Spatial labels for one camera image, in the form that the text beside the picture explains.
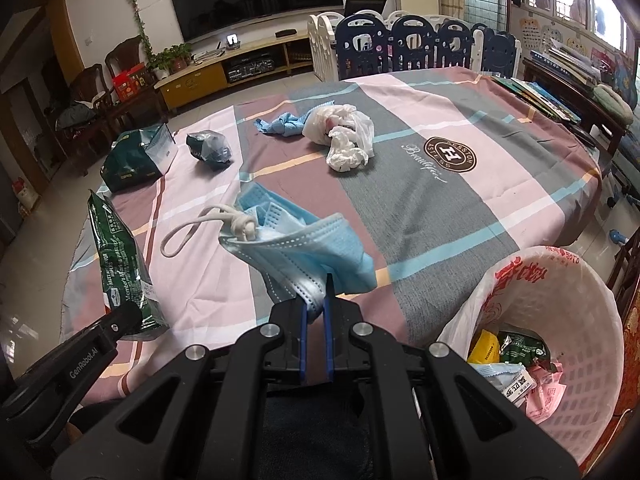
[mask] white ear loop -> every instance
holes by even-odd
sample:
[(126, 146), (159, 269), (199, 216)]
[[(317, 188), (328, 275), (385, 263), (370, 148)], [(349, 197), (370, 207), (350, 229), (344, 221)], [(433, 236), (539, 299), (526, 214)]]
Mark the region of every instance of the white ear loop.
[[(212, 209), (219, 209), (220, 211), (209, 213)], [(172, 229), (160, 243), (160, 252), (162, 253), (162, 256), (173, 258), (191, 239), (191, 237), (198, 230), (198, 227), (200, 227), (203, 222), (208, 222), (211, 220), (222, 220), (222, 222), (229, 227), (230, 231), (240, 241), (251, 242), (255, 240), (255, 229), (258, 224), (257, 219), (255, 219), (253, 216), (249, 216), (246, 213), (243, 213), (242, 211), (238, 211), (237, 209), (229, 205), (216, 204), (204, 208), (197, 218), (189, 220), (187, 222), (183, 222), (182, 224)], [(178, 248), (172, 253), (167, 252), (165, 249), (168, 241), (173, 238), (179, 230), (189, 225), (191, 226), (191, 229), (189, 229), (189, 232), (185, 235), (184, 240), (180, 242)]]

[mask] striped tablecloth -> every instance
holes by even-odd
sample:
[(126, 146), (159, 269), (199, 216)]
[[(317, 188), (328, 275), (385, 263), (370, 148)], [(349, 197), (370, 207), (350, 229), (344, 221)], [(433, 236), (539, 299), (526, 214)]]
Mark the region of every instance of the striped tablecloth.
[[(335, 173), (327, 148), (302, 136), (259, 133), (255, 118), (302, 114), (335, 100), (375, 125), (368, 166)], [(186, 134), (215, 130), (233, 151), (213, 172), (190, 155)], [(113, 196), (146, 258), (171, 329), (151, 342), (120, 342), (86, 401), (123, 396), (193, 343), (215, 348), (264, 322), (273, 302), (260, 274), (218, 244), (207, 222), (167, 259), (162, 238), (205, 205), (232, 204), (255, 180), (320, 218), (342, 213), (375, 262), (378, 288), (354, 298), (364, 317), (422, 345), (457, 312), (488, 267), (518, 249), (568, 245), (590, 220), (602, 179), (562, 126), (489, 78), (464, 68), (417, 70), (324, 83), (217, 112), (175, 135), (167, 175)], [(62, 338), (104, 314), (88, 224), (63, 298)], [(309, 332), (308, 375), (324, 369), (322, 318)]]

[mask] white plastic bag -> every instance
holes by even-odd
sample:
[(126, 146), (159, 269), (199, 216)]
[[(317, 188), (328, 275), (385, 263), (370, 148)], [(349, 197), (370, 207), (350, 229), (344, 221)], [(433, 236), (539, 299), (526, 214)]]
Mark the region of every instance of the white plastic bag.
[(373, 156), (373, 121), (352, 105), (318, 107), (306, 119), (302, 134), (331, 146), (326, 163), (335, 171), (366, 166)]
[(329, 132), (334, 126), (339, 126), (340, 124), (346, 126), (344, 122), (355, 111), (356, 107), (353, 105), (320, 106), (312, 110), (309, 117), (306, 118), (302, 134), (316, 144), (330, 146)]
[(491, 267), (438, 338), (466, 360), (476, 329), (495, 321), (537, 332), (567, 388), (540, 428), (582, 463), (618, 400), (622, 322), (612, 292), (583, 259), (556, 247), (518, 251)]
[(357, 136), (353, 130), (344, 126), (334, 126), (329, 132), (331, 148), (326, 156), (326, 163), (335, 171), (349, 171), (364, 162), (366, 166), (369, 155), (356, 146)]

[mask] metal screw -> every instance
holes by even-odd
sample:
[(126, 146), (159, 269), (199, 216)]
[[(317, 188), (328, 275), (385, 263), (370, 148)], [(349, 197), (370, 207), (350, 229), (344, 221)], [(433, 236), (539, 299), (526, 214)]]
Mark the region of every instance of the metal screw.
[(353, 325), (352, 330), (355, 335), (359, 336), (366, 336), (373, 333), (373, 327), (369, 323), (364, 322), (356, 323)]
[(440, 342), (431, 343), (429, 353), (434, 357), (446, 357), (449, 355), (449, 347)]
[(199, 361), (206, 353), (207, 349), (202, 345), (191, 345), (184, 351), (184, 355), (191, 361)]
[(265, 337), (276, 337), (280, 333), (280, 327), (273, 323), (267, 323), (260, 327), (260, 333)]

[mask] yellow wrapper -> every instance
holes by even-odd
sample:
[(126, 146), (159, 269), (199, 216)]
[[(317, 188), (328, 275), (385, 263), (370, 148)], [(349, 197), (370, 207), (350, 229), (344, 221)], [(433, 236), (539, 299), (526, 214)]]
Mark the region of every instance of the yellow wrapper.
[(498, 346), (498, 338), (487, 330), (482, 330), (478, 342), (472, 350), (467, 363), (475, 365), (488, 365), (500, 362), (500, 347)]

